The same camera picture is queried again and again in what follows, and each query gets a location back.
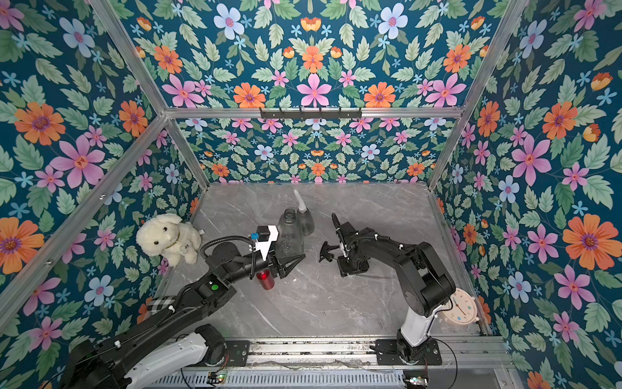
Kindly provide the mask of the grey translucent spray bottle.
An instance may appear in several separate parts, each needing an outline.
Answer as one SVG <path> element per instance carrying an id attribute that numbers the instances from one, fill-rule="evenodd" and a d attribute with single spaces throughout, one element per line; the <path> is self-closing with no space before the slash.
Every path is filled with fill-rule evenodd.
<path id="1" fill-rule="evenodd" d="M 311 235 L 315 230 L 315 224 L 314 224 L 314 219 L 313 219 L 313 216 L 311 215 L 310 210 L 306 209 L 304 211 L 301 211 L 301 209 L 298 209 L 296 211 L 296 214 L 297 214 L 299 221 L 301 222 L 301 229 L 302 229 L 303 235 L 305 237 Z"/>

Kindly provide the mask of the white spray nozzle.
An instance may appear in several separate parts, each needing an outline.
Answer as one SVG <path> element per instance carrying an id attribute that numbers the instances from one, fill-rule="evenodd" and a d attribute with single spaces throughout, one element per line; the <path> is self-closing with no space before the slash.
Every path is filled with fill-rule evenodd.
<path id="1" fill-rule="evenodd" d="M 304 199 L 302 198 L 301 193 L 298 190 L 294 190 L 294 196 L 296 196 L 296 200 L 298 202 L 298 212 L 300 213 L 308 212 L 308 208 L 305 204 Z"/>

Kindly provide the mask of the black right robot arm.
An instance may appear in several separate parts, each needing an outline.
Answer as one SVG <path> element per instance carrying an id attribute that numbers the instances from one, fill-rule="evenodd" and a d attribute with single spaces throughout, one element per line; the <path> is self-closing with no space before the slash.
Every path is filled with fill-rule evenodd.
<path id="1" fill-rule="evenodd" d="M 342 277 L 361 275 L 375 259 L 395 271 L 407 317 L 396 337 L 394 354 L 406 364 L 415 364 L 431 350 L 430 330 L 438 314 L 456 292 L 455 281 L 437 251 L 427 242 L 406 244 L 366 228 L 356 230 L 331 215 L 342 254 L 337 259 Z"/>

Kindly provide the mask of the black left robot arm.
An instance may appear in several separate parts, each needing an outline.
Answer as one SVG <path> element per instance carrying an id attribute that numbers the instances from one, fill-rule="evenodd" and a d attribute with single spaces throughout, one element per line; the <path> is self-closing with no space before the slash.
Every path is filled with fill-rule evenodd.
<path id="1" fill-rule="evenodd" d="M 280 256 L 261 234 L 226 236 L 203 244 L 199 253 L 209 272 L 184 286 L 154 315 L 120 335 L 73 348 L 58 384 L 61 388 L 145 388 L 163 377 L 207 359 L 226 355 L 225 340 L 202 320 L 227 304 L 233 283 L 263 272 L 285 278 L 304 254 Z"/>

